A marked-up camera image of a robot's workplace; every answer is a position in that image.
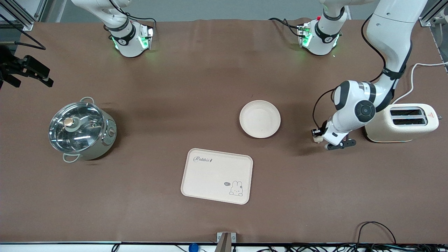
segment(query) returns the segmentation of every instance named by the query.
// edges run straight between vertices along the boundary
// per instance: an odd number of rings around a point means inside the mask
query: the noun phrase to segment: blue cap
[[[192,243],[188,246],[188,252],[198,252],[199,251],[199,245],[196,243]]]

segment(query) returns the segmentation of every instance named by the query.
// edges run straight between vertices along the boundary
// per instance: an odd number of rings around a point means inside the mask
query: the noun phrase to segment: lid knob
[[[71,117],[64,120],[64,126],[66,126],[66,127],[70,127],[74,123],[75,123],[75,120],[73,120],[73,118],[71,118]]]

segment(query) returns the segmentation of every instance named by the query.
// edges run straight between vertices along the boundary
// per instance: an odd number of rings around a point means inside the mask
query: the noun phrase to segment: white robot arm
[[[312,20],[300,27],[304,38],[299,38],[302,47],[315,55],[328,54],[339,38],[341,27],[347,20],[346,5],[361,5],[374,0],[319,0],[323,5],[320,19]]]
[[[151,46],[153,29],[131,21],[118,11],[132,0],[72,0],[72,2],[99,18],[112,34],[115,47],[125,57],[136,57]]]
[[[317,131],[330,147],[343,147],[351,131],[368,124],[376,112],[386,108],[412,50],[411,32],[427,0],[381,0],[367,27],[371,44],[383,52],[386,67],[376,83],[344,81],[333,93],[337,112]]]

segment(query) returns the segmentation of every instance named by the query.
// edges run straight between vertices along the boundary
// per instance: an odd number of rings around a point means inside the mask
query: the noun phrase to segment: table surface
[[[382,68],[361,24],[347,21],[334,50],[314,56],[271,21],[158,23],[152,50],[125,58],[100,23],[36,23],[31,34],[47,50],[19,47],[17,56],[40,60],[55,82],[48,88],[21,78],[20,88],[5,83],[0,91],[0,240],[208,241],[233,231],[239,242],[352,242],[361,222],[379,221],[399,243],[446,243],[444,120],[409,143],[371,143],[361,130],[345,150],[312,142],[320,94]],[[441,62],[429,28],[416,26],[412,38],[408,67]],[[409,80],[407,71],[397,95]],[[448,117],[447,81],[443,67],[419,67],[415,90],[402,101]],[[116,120],[117,140],[103,158],[66,164],[48,141],[49,122],[84,96]],[[268,139],[239,126],[252,100],[280,111],[280,129]],[[325,97],[317,120],[334,111]],[[251,156],[249,202],[183,196],[192,148]],[[363,229],[361,241],[391,242],[375,226]]]

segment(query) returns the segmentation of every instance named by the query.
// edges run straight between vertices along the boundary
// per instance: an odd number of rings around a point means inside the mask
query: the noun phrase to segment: white cable
[[[416,66],[418,65],[422,65],[422,66],[436,66],[436,65],[447,65],[447,62],[444,63],[438,63],[438,64],[422,64],[422,63],[417,63],[414,65],[414,67],[411,70],[411,90],[409,90],[407,93],[405,93],[404,95],[398,97],[395,101],[392,102],[392,104],[395,104],[396,102],[398,102],[401,98],[407,96],[408,94],[410,94],[412,92],[412,90],[414,90],[414,69]]]

